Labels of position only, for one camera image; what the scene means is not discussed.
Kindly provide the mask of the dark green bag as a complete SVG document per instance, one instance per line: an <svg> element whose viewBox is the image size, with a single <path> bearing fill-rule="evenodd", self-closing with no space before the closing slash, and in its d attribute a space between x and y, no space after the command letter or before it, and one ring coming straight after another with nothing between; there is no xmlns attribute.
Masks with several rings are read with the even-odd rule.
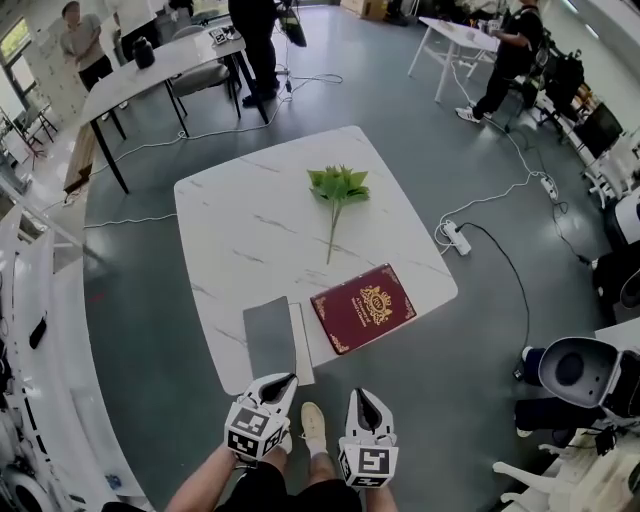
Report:
<svg viewBox="0 0 640 512"><path fill-rule="evenodd" d="M299 15L293 7L293 0L280 0L276 4L277 19L286 38L295 46L307 46Z"/></svg>

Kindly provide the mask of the wooden board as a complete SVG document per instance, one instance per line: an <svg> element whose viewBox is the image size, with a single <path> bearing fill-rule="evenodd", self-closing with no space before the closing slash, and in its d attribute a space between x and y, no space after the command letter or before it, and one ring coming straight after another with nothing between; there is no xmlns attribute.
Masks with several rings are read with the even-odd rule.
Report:
<svg viewBox="0 0 640 512"><path fill-rule="evenodd" d="M92 172L96 136L90 124L83 125L75 139L75 145L67 168L63 191L71 194L89 181Z"/></svg>

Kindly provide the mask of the red book with gold ornament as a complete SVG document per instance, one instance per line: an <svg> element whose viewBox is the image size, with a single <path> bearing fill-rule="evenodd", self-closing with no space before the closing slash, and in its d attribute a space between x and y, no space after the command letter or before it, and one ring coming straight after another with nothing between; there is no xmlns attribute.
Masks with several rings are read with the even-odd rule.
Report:
<svg viewBox="0 0 640 512"><path fill-rule="evenodd" d="M310 299L334 352L353 352L417 317L393 267L385 263Z"/></svg>

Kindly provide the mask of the white folding table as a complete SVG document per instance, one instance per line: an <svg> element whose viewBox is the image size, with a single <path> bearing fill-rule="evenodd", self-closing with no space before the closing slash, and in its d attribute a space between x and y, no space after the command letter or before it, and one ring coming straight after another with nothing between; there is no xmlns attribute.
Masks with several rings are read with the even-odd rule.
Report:
<svg viewBox="0 0 640 512"><path fill-rule="evenodd" d="M419 17L418 23L426 31L417 47L407 75L413 72L422 56L429 56L441 66L434 101L440 103L449 78L453 76L455 65L466 69L465 79L470 79L478 66L493 64L499 40L482 30L430 17Z"/></svg>

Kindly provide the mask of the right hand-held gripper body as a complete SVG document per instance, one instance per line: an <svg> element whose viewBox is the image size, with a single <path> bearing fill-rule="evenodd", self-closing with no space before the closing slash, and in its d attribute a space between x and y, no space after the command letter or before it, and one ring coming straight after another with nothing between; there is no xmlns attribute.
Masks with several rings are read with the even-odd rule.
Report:
<svg viewBox="0 0 640 512"><path fill-rule="evenodd" d="M385 487L394 477L399 448L356 438L339 439L338 463L347 486L362 489Z"/></svg>

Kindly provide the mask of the brown cardboard box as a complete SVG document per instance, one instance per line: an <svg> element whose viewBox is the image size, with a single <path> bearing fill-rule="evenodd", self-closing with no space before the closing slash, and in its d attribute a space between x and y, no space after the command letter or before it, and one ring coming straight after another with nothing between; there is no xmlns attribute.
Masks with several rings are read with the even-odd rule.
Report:
<svg viewBox="0 0 640 512"><path fill-rule="evenodd" d="M360 19L382 21L387 13L388 0L340 0L340 6Z"/></svg>

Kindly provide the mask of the black pouch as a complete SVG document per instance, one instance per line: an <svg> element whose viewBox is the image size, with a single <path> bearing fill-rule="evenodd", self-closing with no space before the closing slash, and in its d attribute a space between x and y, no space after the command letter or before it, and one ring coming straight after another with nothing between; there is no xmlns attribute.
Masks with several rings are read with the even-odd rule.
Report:
<svg viewBox="0 0 640 512"><path fill-rule="evenodd" d="M28 342L29 342L29 347L32 350L36 350L38 348L39 344L41 343L41 340L43 339L46 333L46 330L47 330L47 312L44 312L43 316L41 317L37 325L29 334Z"/></svg>

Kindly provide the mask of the white notebook with grey cover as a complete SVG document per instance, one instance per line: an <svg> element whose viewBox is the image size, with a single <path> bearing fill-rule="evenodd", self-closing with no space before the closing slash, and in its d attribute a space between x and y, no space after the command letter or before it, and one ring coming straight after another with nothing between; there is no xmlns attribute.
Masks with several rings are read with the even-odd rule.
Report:
<svg viewBox="0 0 640 512"><path fill-rule="evenodd" d="M254 379L294 373L300 386L315 383L300 303L290 303L283 296L246 309L243 319Z"/></svg>

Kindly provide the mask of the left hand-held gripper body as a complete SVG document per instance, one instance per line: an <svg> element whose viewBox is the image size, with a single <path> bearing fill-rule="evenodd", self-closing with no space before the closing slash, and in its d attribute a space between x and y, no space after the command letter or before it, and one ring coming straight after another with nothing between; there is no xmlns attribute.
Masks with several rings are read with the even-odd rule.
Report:
<svg viewBox="0 0 640 512"><path fill-rule="evenodd" d="M224 443L243 462L262 460L280 445L290 420L255 404L233 402L224 426Z"/></svg>

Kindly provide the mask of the person's black shorts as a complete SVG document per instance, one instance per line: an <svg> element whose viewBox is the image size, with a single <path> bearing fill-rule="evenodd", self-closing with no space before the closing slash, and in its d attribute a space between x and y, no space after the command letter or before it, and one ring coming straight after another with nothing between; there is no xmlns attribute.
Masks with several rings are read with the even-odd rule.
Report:
<svg viewBox="0 0 640 512"><path fill-rule="evenodd" d="M214 512L362 512L357 492L336 474L334 480L308 485L297 495L287 492L283 475L260 462L236 482Z"/></svg>

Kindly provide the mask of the person's left forearm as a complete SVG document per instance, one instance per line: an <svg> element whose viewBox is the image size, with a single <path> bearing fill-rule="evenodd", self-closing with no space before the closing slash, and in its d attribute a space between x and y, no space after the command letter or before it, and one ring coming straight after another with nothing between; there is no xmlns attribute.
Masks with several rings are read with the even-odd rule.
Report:
<svg viewBox="0 0 640 512"><path fill-rule="evenodd" d="M236 467L235 454L218 446L169 501L165 512L214 512Z"/></svg>

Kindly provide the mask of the long table with black legs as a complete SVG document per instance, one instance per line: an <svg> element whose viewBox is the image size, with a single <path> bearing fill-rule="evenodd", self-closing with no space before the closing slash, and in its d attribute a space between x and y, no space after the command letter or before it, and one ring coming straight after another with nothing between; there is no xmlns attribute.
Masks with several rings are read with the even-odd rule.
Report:
<svg viewBox="0 0 640 512"><path fill-rule="evenodd" d="M217 44L207 30L202 30L160 46L154 51L155 61L151 66L140 69L136 63L129 62L92 88L85 100L80 124L91 126L108 167L125 193L129 190L98 125L100 117L159 84L167 86L178 74L226 57L235 61L251 94L256 95L256 83L243 55L245 48L241 37Z"/></svg>

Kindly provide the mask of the person's left leg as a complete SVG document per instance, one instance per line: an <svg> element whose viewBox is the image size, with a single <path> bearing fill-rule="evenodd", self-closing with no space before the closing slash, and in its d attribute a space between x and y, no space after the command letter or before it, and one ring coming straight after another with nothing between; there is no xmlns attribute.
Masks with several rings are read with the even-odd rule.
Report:
<svg viewBox="0 0 640 512"><path fill-rule="evenodd" d="M285 473L287 461L288 453L281 445L274 447L262 458L263 463L275 467L281 474Z"/></svg>

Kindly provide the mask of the green leaf sprig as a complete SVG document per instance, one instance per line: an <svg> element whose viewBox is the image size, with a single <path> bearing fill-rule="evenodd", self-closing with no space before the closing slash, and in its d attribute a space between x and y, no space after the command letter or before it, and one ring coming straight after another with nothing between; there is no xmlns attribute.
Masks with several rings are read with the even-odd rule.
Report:
<svg viewBox="0 0 640 512"><path fill-rule="evenodd" d="M307 170L310 191L331 208L330 235L326 263L329 264L334 247L335 231L345 206L367 201L370 189L365 184L367 171L355 171L345 165L330 165L322 170Z"/></svg>

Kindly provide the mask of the person's right cream shoe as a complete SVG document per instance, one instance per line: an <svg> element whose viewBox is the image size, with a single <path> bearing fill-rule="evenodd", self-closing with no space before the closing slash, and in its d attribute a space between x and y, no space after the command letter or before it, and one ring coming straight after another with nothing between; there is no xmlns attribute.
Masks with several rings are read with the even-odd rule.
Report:
<svg viewBox="0 0 640 512"><path fill-rule="evenodd" d="M327 454L326 425L321 409L313 402L305 402L300 412L302 439L310 457Z"/></svg>

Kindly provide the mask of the white and black helmet shell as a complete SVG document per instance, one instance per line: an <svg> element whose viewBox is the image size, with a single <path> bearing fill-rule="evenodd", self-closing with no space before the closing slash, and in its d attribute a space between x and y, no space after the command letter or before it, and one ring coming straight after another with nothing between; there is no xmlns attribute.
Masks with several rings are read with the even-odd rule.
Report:
<svg viewBox="0 0 640 512"><path fill-rule="evenodd" d="M595 338L566 337L543 353L538 378L556 397L622 419L640 418L640 352Z"/></svg>

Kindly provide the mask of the black jug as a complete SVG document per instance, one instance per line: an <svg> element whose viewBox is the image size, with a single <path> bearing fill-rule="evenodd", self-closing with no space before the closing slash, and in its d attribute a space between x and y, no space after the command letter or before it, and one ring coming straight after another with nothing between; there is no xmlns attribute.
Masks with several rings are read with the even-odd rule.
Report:
<svg viewBox="0 0 640 512"><path fill-rule="evenodd" d="M155 62L154 48L145 37L139 37L132 43L132 55L140 70L149 68Z"/></svg>

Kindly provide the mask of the white marble table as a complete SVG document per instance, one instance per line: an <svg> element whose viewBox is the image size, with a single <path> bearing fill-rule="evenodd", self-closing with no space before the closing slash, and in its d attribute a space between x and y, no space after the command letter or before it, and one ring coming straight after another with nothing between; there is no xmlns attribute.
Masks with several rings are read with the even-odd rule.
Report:
<svg viewBox="0 0 640 512"><path fill-rule="evenodd" d="M337 222L310 189L329 165L366 173L367 201ZM357 126L272 146L180 180L174 188L189 281L225 392L238 395L252 368L293 372L301 385L335 358L311 306L313 295L387 263L418 315L457 296L439 249L375 147ZM282 354L258 354L243 313L279 298L294 339Z"/></svg>

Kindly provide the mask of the grey padded chair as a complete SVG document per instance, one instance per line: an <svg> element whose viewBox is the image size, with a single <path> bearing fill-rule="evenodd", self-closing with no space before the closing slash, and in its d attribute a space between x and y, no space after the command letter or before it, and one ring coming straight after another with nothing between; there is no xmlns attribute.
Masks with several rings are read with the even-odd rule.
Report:
<svg viewBox="0 0 640 512"><path fill-rule="evenodd" d="M195 37L202 32L209 35L214 49L218 47L226 49L231 43L231 39L222 29L213 29L208 32L200 25L190 25L178 30L174 34L173 40ZM173 98L177 101L184 116L187 116L188 112L182 103L183 97L220 85L226 87L229 98L234 102L237 116L241 118L237 88L242 87L242 84L231 53L228 53L221 59L208 61L191 70L178 74L170 81Z"/></svg>

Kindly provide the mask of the pile of white gear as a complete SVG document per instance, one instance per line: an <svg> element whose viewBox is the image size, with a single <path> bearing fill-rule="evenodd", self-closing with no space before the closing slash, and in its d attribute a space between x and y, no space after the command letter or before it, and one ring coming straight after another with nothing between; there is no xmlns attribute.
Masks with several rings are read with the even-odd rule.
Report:
<svg viewBox="0 0 640 512"><path fill-rule="evenodd" d="M526 486L501 495L502 512L640 512L640 435L619 435L604 455L597 453L596 433L584 429L565 448L539 449L556 457L542 475L493 464L495 473Z"/></svg>

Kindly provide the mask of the person's right forearm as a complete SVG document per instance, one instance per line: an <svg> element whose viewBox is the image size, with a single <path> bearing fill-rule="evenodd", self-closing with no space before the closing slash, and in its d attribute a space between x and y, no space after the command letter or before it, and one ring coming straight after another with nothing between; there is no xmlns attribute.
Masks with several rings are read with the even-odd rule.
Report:
<svg viewBox="0 0 640 512"><path fill-rule="evenodd" d="M365 490L366 512L399 512L389 486Z"/></svg>

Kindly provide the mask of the person's leg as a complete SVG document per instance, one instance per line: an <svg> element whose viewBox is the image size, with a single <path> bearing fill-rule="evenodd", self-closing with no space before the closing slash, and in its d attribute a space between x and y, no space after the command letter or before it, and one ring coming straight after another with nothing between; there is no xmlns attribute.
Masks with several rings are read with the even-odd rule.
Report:
<svg viewBox="0 0 640 512"><path fill-rule="evenodd" d="M310 458L309 485L334 480L335 478L335 467L328 453L319 452Z"/></svg>
<svg viewBox="0 0 640 512"><path fill-rule="evenodd" d="M281 474L285 473L287 461L288 453L281 445L274 447L262 458L263 463L275 467Z"/></svg>

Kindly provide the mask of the person's right leg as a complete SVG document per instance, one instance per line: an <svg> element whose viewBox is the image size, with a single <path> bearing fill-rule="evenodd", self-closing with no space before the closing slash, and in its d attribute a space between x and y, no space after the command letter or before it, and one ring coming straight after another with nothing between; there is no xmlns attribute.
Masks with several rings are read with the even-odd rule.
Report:
<svg viewBox="0 0 640 512"><path fill-rule="evenodd" d="M310 458L309 485L334 480L335 478L335 467L328 453L319 452Z"/></svg>

